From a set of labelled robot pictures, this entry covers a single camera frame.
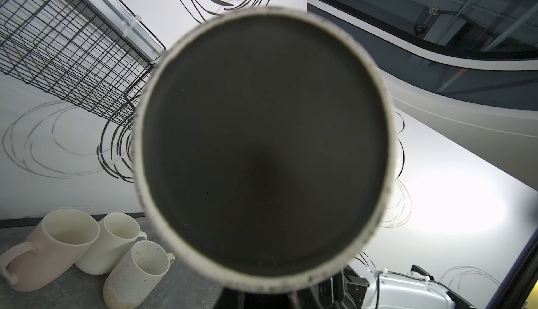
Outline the large white mug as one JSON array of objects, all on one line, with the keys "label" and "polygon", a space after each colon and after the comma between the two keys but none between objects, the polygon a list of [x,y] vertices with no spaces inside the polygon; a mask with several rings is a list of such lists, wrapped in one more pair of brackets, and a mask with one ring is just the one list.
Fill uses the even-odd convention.
[{"label": "large white mug", "polygon": [[99,237],[75,263],[80,271],[90,275],[110,273],[138,239],[147,239],[138,222],[124,213],[110,213],[98,224]]}]

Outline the black mug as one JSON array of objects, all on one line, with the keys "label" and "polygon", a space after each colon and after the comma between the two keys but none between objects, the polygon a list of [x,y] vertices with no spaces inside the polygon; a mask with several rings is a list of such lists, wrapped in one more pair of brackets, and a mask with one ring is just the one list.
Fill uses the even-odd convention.
[{"label": "black mug", "polygon": [[154,230],[222,287],[217,308],[321,308],[394,185],[378,67],[332,22],[259,7],[199,24],[137,105],[134,182]]}]

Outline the pink mug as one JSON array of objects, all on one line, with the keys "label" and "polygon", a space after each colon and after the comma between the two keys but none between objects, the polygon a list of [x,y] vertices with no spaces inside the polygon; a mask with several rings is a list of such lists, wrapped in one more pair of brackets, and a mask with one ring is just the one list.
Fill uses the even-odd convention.
[{"label": "pink mug", "polygon": [[85,212],[58,209],[47,214],[27,239],[1,255],[1,276],[17,292],[50,284],[74,265],[100,235]]}]

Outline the cream speckled mug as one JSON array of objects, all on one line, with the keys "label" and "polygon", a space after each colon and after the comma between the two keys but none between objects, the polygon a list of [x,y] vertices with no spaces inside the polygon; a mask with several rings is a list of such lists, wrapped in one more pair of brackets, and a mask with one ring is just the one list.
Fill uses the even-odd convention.
[{"label": "cream speckled mug", "polygon": [[158,243],[141,240],[133,245],[108,275],[102,297],[108,308],[136,308],[169,271],[175,255]]}]

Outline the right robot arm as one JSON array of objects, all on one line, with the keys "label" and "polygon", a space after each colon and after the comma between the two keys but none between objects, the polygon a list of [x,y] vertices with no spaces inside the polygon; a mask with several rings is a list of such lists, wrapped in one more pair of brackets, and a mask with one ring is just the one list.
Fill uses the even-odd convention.
[{"label": "right robot arm", "polygon": [[475,308],[447,286],[412,266],[410,274],[379,271],[354,260],[344,268],[357,308]]}]

